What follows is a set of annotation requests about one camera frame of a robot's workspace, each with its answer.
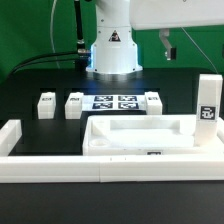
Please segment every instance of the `label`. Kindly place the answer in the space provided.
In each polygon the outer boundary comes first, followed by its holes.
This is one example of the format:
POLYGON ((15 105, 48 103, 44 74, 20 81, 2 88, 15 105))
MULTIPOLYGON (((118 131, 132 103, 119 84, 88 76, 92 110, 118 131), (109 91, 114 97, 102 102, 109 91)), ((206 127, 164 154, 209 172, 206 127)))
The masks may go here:
POLYGON ((147 152, 147 155, 149 155, 149 156, 158 156, 158 155, 162 155, 162 152, 160 152, 160 151, 151 151, 151 152, 147 152))
POLYGON ((52 98, 42 98, 42 101, 51 101, 52 98))
POLYGON ((148 97, 149 100, 159 100, 158 97, 148 97))
POLYGON ((70 101, 79 101, 80 98, 71 98, 70 101))
POLYGON ((216 120, 216 107, 201 106, 200 120, 216 120))
POLYGON ((94 110, 99 110, 99 109, 112 109, 113 108, 113 103, 94 103, 93 108, 94 110))
POLYGON ((114 30, 114 32, 112 33, 109 41, 110 42, 121 42, 120 37, 118 36, 118 33, 116 30, 114 30))
POLYGON ((119 101, 137 101, 136 96, 118 96, 119 101))
POLYGON ((95 96, 94 101, 113 101, 113 96, 95 96))
POLYGON ((128 110, 138 110, 138 104, 137 103, 118 103, 119 109, 128 109, 128 110))

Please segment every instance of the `white box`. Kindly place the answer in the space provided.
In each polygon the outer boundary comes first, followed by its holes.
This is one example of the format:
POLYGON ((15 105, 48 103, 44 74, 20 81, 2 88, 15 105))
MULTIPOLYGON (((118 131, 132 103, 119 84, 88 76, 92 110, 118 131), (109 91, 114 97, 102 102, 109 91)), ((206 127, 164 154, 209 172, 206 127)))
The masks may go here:
POLYGON ((215 140, 221 93, 221 75, 200 75, 195 129, 196 146, 206 145, 215 140))
POLYGON ((83 93, 71 93, 65 104, 66 119, 80 119, 82 114, 83 93))
POLYGON ((55 93, 42 93, 37 108, 39 119, 53 119, 56 108, 55 93))
POLYGON ((163 105, 157 92, 146 92, 146 113, 148 115, 161 115, 163 111, 163 105))

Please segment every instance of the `white tray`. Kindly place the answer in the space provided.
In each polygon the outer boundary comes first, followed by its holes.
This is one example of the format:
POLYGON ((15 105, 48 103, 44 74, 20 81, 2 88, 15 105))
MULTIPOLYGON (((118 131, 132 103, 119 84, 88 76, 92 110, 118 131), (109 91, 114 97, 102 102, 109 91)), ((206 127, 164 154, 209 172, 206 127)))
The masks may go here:
POLYGON ((224 152, 224 122, 209 144, 195 146, 195 115, 92 116, 84 155, 168 155, 224 152))

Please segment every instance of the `white tower block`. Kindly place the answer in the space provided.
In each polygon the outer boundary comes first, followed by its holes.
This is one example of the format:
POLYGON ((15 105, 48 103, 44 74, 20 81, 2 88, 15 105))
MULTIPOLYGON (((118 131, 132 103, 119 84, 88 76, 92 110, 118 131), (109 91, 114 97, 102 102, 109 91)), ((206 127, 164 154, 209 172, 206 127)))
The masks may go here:
POLYGON ((71 93, 65 104, 66 119, 80 119, 82 115, 83 93, 71 93))
POLYGON ((217 135, 221 93, 221 75, 200 75, 195 146, 209 144, 217 135))
POLYGON ((96 0, 97 39, 88 72, 125 75, 142 70, 129 22, 130 0, 96 0))
POLYGON ((38 118, 39 119, 53 119, 55 107, 56 107, 55 93, 53 92, 42 93, 39 103, 37 105, 38 118))

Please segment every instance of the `green background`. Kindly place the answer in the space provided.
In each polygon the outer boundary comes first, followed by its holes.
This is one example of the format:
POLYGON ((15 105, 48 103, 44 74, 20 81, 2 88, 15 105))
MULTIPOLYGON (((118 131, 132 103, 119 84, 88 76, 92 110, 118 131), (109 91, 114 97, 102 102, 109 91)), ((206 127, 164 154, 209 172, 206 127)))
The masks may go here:
MULTIPOLYGON (((0 81, 26 58, 52 52, 50 16, 53 0, 0 1, 0 81)), ((95 3, 81 1, 84 38, 89 48, 96 38, 95 3)), ((224 26, 186 29, 203 51, 224 71, 222 57, 224 26)), ((139 46, 139 63, 144 68, 203 67, 212 70, 210 63, 195 48, 181 29, 171 29, 170 42, 177 47, 177 60, 167 61, 159 31, 134 31, 139 46)), ((76 49, 76 25, 73 0, 58 0, 54 20, 54 41, 57 52, 76 49)), ((72 67, 72 62, 60 63, 72 67)), ((56 67, 36 65, 37 68, 56 67)))

